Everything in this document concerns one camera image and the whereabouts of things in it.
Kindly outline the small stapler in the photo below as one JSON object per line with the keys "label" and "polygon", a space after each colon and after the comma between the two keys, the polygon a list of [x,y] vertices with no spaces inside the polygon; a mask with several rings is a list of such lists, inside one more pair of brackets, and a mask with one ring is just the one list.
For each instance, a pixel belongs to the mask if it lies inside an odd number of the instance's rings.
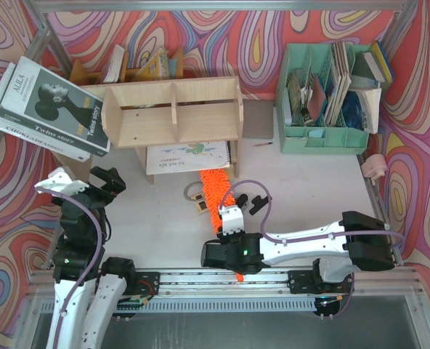
{"label": "small stapler", "polygon": [[235,203],[240,209],[243,209],[244,207],[246,207],[248,205],[248,196],[244,193],[241,194],[240,196],[238,196],[236,198]]}

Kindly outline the orange microfiber duster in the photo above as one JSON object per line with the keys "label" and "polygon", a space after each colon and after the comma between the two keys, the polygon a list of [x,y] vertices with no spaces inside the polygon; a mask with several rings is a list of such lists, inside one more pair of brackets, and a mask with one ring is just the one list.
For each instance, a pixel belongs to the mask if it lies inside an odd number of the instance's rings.
{"label": "orange microfiber duster", "polygon": [[219,210],[223,206],[236,205],[228,174],[224,169],[208,169],[200,171],[200,177],[211,224],[216,235],[215,239],[219,236],[224,237]]}

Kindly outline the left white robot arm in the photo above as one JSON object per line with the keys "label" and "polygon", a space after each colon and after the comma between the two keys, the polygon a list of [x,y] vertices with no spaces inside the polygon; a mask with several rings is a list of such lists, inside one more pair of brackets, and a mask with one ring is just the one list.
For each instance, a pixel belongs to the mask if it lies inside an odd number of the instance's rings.
{"label": "left white robot arm", "polygon": [[111,237],[105,207],[126,190],[126,183],[114,167],[93,167],[90,173],[104,185],[76,180],[68,167],[59,167],[35,186],[61,208],[48,348],[99,348],[118,299],[135,279],[132,260],[103,260]]}

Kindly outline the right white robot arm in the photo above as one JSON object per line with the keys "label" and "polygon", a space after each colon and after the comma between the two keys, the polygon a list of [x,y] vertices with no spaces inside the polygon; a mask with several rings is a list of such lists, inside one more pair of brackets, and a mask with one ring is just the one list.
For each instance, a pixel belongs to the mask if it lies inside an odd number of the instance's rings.
{"label": "right white robot arm", "polygon": [[384,222],[356,211],[328,225],[286,234],[218,233],[201,251],[204,268],[257,274],[291,260],[311,258],[312,282],[340,284],[358,271],[381,272],[394,268],[393,232]]}

